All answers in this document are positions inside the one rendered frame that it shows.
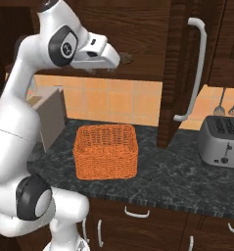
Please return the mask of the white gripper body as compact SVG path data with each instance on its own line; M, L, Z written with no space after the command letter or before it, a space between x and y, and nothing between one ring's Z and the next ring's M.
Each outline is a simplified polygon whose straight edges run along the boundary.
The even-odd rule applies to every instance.
M80 70L114 70L118 67L120 56L115 48L107 43L100 56L89 57L86 60L72 60L70 65Z

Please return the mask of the tall dark wood cabinet door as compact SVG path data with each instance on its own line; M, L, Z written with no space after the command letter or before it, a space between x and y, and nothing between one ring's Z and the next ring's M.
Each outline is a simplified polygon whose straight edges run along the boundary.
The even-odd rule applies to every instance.
M225 0L171 0L157 137L157 146L162 149L168 146L181 125L173 117L187 114L197 74L204 34L199 27L189 25L188 20L199 19L207 34L199 86L202 88L209 79L224 6Z

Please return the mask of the orange wicker basket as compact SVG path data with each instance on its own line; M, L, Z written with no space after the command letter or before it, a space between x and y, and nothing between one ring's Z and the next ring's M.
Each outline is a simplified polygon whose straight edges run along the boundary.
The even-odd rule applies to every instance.
M72 152L78 179L137 175L138 144L133 125L83 125L76 132Z

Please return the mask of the hanging metal spatula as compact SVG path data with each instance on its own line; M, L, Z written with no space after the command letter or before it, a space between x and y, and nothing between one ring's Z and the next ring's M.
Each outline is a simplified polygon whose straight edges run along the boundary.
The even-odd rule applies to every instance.
M223 98L224 98L225 90L226 90L226 88L223 87L222 88L222 94L221 94L221 97L220 97L220 100L219 100L219 104L213 110L213 114L215 116L224 116L225 115L225 109L222 107L222 101L223 101Z

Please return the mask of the silver toaster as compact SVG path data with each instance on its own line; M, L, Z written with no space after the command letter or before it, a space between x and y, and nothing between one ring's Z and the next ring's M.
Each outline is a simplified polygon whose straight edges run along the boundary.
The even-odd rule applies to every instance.
M234 168L234 117L205 117L197 146L205 163Z

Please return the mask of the dark wood drawer front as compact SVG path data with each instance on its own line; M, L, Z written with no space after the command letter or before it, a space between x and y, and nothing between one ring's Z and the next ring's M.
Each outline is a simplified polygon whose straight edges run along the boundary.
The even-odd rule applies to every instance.
M199 229L203 233L208 233L222 238L234 239L234 232L229 229L229 226L234 228L234 220L201 216Z
M187 214L184 212L176 212L168 209L160 209L148 206L140 206L125 202L103 200L91 198L92 213L99 216L106 216L124 221L141 222L154 226L164 226L183 229L187 219ZM150 216L147 219L136 219L127 216L124 213L124 207L132 213L146 214L150 210Z

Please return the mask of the dark wood wall cabinet door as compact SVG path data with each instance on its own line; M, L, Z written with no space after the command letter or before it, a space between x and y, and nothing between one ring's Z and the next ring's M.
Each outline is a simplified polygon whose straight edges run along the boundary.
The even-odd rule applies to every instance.
M131 61L95 77L162 80L171 0L65 0L87 30L104 34Z

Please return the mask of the dark wood wall cabinet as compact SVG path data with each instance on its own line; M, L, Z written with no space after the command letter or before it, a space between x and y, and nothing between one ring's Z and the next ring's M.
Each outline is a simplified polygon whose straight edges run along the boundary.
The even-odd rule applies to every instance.
M208 85L234 88L234 0L225 0Z

